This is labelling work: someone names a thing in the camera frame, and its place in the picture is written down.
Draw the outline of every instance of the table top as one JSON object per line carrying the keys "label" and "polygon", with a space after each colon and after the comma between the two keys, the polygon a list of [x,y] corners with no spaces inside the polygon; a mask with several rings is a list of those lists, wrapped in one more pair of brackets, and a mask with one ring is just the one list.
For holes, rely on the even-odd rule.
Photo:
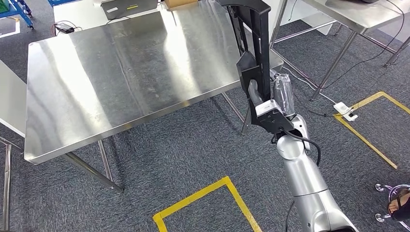
{"label": "table top", "polygon": [[[350,29],[363,34],[402,17],[401,12],[386,0],[365,3],[361,0],[303,0]],[[405,14],[410,11],[410,0],[390,0]]]}
{"label": "table top", "polygon": [[213,0],[31,43],[24,158],[38,164],[237,87],[238,59]]}

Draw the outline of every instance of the white cable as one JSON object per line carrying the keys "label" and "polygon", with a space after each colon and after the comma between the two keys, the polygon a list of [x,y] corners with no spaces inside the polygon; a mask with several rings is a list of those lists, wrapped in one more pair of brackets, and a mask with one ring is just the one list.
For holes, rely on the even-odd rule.
{"label": "white cable", "polygon": [[[286,69],[288,72],[290,72],[291,75],[294,76],[294,78],[298,79],[298,80],[301,81],[301,82],[306,83],[312,90],[316,90],[312,85],[309,84],[309,82],[307,82],[307,81],[305,81],[305,80],[303,80],[303,79],[300,79],[300,78],[297,77],[292,71],[290,71],[288,68],[286,68],[286,67],[282,67],[282,68],[284,68],[284,69]],[[320,93],[320,92],[319,92],[319,94],[322,95],[323,97],[325,97],[326,99],[328,99],[329,101],[333,102],[334,104],[336,104],[336,102],[335,102],[334,100],[332,100],[331,98],[327,97],[326,95],[324,95],[324,94],[322,94],[322,93]]]}

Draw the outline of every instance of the blue cart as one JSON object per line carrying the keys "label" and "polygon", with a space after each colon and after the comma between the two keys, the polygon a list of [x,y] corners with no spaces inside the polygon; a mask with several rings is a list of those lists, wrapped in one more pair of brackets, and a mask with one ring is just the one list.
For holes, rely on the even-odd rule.
{"label": "blue cart", "polygon": [[27,27],[29,27],[30,29],[34,29],[33,23],[30,20],[30,18],[33,16],[31,15],[31,10],[29,6],[27,6],[26,2],[24,0],[9,0],[9,3],[10,10],[7,12],[0,13],[0,18],[10,17],[19,14],[27,23]]}
{"label": "blue cart", "polygon": [[72,1],[77,1],[77,0],[48,0],[51,6],[57,6],[57,5],[61,5],[61,4],[72,2]]}

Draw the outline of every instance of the chair caster wheel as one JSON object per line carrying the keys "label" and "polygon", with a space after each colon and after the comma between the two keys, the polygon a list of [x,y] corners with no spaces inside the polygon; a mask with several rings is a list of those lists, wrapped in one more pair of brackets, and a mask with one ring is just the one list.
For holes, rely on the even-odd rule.
{"label": "chair caster wheel", "polygon": [[381,184],[376,184],[376,185],[374,186],[374,188],[375,188],[377,191],[379,191],[379,192],[383,192],[383,191],[384,191],[384,188],[381,187]]}
{"label": "chair caster wheel", "polygon": [[384,222],[384,218],[381,217],[381,214],[376,214],[374,217],[378,222]]}

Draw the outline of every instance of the laptop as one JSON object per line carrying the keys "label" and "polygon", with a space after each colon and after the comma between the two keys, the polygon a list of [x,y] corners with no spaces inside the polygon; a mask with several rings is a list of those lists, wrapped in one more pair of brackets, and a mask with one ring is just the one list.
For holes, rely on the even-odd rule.
{"label": "laptop", "polygon": [[108,0],[101,2],[108,20],[122,18],[157,8],[158,0]]}

